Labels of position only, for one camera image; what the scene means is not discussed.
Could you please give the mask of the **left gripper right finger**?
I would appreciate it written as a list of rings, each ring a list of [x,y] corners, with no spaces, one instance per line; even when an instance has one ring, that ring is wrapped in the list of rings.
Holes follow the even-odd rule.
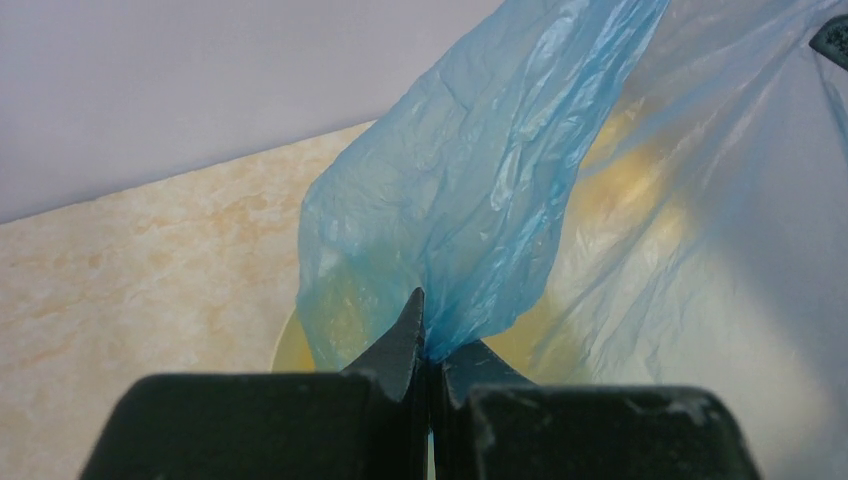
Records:
[[[689,386],[542,386],[480,341],[433,367],[440,479],[756,479],[731,412]]]

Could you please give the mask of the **blue plastic trash bag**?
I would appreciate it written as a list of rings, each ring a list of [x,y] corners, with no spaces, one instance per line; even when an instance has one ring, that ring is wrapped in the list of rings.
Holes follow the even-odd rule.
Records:
[[[530,374],[836,379],[843,1],[507,1],[310,186],[297,311],[346,363],[426,294],[434,359],[515,324]]]

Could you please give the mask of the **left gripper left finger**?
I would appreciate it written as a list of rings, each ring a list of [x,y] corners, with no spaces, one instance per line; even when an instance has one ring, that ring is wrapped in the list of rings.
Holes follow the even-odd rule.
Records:
[[[85,479],[423,479],[425,295],[338,372],[156,374],[115,405]]]

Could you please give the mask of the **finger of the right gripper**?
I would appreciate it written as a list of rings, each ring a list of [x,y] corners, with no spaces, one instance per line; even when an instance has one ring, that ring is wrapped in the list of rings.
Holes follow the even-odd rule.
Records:
[[[823,24],[809,41],[809,46],[821,56],[847,71],[847,31],[847,15],[838,15]]]

